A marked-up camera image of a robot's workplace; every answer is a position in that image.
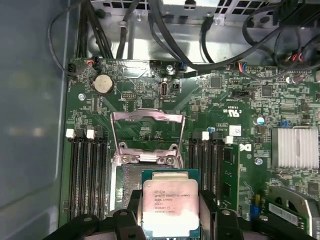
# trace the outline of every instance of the green circuit board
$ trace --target green circuit board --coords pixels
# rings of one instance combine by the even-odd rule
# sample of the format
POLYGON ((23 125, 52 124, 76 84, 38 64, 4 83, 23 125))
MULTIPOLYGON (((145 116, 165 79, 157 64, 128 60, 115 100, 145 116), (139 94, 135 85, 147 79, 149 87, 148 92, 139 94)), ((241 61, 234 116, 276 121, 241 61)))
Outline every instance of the green circuit board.
MULTIPOLYGON (((84 68, 87 61, 84 58, 72 60, 77 69, 84 68)), ((90 173, 89 158, 83 160, 82 164, 86 166, 84 171, 78 166, 72 172, 73 166, 77 166, 71 163, 74 149, 69 141, 65 141, 60 226, 72 218, 70 201, 73 198, 70 194, 74 189, 71 189, 71 181, 76 186, 74 199, 78 201, 84 195, 80 211, 96 214, 93 209, 99 208, 100 203, 104 206, 100 218, 107 216, 109 172, 115 153, 111 113, 133 112, 141 108, 185 116, 181 148, 185 168, 192 166, 191 161, 194 161, 190 159, 190 139, 194 139, 197 133, 215 132, 221 140, 233 137, 232 144, 223 146, 228 153, 224 152, 224 161, 220 166, 223 169, 219 176, 222 180, 219 186, 222 189, 220 204, 239 211, 245 219, 250 219, 250 205, 255 196, 263 197, 269 185, 289 187, 319 199, 320 175, 317 169, 277 169, 272 168, 271 164, 272 128, 318 128, 320 86, 315 72, 290 71, 277 80, 255 80, 241 75, 234 65, 198 72, 177 62, 108 59, 101 61, 101 69, 114 81, 114 89, 108 95, 99 95, 93 89, 92 81, 97 72, 91 66, 85 67, 77 79, 68 80, 65 128, 103 131, 106 138, 103 159, 106 162, 103 166, 97 165, 104 169, 103 186, 98 177, 90 173), (168 65, 173 66, 174 74, 167 72, 168 65), (167 87, 165 95, 161 92, 161 83, 164 82, 167 87), (83 94, 85 99, 80 100, 79 94, 83 94), (263 125, 257 125, 258 117, 265 120, 263 125), (263 161, 261 165, 255 163, 257 158, 263 161), (71 180, 72 174, 76 175, 74 180, 71 180), (103 194, 98 193, 97 188, 103 189, 103 194), (103 201, 90 200, 90 189, 95 189, 92 198, 103 201), (87 207, 90 201, 93 207, 87 207)), ((254 76, 269 77, 277 74, 278 68, 247 66, 246 71, 254 76)), ((171 144, 177 143, 181 127, 179 123, 143 118, 139 122, 119 121, 115 130, 118 141, 126 142, 129 148, 154 151, 168 149, 171 144)), ((122 181, 123 172, 119 171, 117 208, 123 207, 122 181)))

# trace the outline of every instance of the heatsink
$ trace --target heatsink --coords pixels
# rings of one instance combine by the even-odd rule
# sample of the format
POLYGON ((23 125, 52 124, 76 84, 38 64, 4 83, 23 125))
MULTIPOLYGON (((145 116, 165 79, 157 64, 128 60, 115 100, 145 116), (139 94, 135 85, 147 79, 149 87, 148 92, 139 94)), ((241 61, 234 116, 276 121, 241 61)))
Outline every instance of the heatsink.
POLYGON ((272 129, 272 166, 318 169, 318 130, 315 128, 272 129))

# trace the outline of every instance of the motherboard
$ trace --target motherboard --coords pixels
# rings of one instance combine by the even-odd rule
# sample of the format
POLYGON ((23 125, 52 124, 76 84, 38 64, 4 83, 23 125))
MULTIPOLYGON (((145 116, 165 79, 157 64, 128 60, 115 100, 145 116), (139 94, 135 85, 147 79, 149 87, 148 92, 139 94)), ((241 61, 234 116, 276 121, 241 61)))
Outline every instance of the motherboard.
MULTIPOLYGON (((88 61, 69 65, 81 73, 68 79, 60 226, 126 208, 142 170, 198 169, 199 188, 246 220, 253 206, 264 210, 270 186, 319 200, 315 71, 256 80, 237 64, 199 72, 180 62, 103 59, 97 70, 88 61)), ((246 67, 260 78, 278 71, 246 67)))

